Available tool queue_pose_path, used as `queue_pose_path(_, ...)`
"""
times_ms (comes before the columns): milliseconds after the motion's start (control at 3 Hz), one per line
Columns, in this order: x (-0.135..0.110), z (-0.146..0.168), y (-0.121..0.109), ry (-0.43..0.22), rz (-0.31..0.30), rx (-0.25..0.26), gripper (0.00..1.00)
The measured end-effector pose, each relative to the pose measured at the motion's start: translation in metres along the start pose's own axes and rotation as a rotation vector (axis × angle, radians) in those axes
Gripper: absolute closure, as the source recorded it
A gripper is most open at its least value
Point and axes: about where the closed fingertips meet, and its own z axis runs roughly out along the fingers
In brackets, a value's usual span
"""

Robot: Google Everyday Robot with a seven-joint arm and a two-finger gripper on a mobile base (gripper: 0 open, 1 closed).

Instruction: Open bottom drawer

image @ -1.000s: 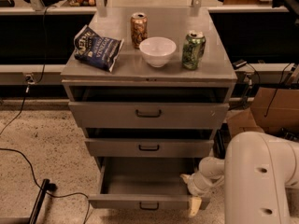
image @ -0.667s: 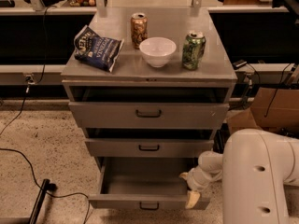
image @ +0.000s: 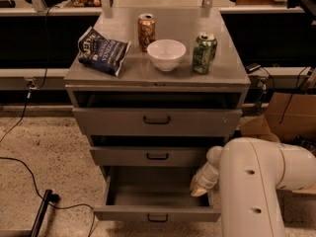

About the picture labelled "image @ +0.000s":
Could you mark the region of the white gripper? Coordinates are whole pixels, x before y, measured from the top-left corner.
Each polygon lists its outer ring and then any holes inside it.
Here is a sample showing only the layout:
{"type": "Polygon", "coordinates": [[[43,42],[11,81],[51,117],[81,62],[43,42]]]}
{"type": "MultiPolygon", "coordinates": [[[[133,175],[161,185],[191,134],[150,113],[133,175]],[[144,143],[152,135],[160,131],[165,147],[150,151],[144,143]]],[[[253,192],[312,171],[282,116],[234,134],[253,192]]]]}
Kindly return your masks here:
{"type": "Polygon", "coordinates": [[[210,163],[205,163],[196,173],[196,183],[191,183],[191,196],[194,198],[201,197],[212,189],[218,181],[218,168],[210,163]]]}

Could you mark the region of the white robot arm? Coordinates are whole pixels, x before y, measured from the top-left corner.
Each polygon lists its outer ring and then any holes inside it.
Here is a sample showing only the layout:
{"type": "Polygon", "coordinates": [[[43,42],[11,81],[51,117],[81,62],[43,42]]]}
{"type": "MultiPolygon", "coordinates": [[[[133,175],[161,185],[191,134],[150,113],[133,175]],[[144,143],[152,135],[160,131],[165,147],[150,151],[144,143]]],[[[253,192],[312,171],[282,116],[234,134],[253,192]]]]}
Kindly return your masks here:
{"type": "Polygon", "coordinates": [[[223,237],[286,237],[278,190],[316,183],[316,157],[307,149],[241,137],[214,146],[194,174],[193,197],[219,186],[223,237]]]}

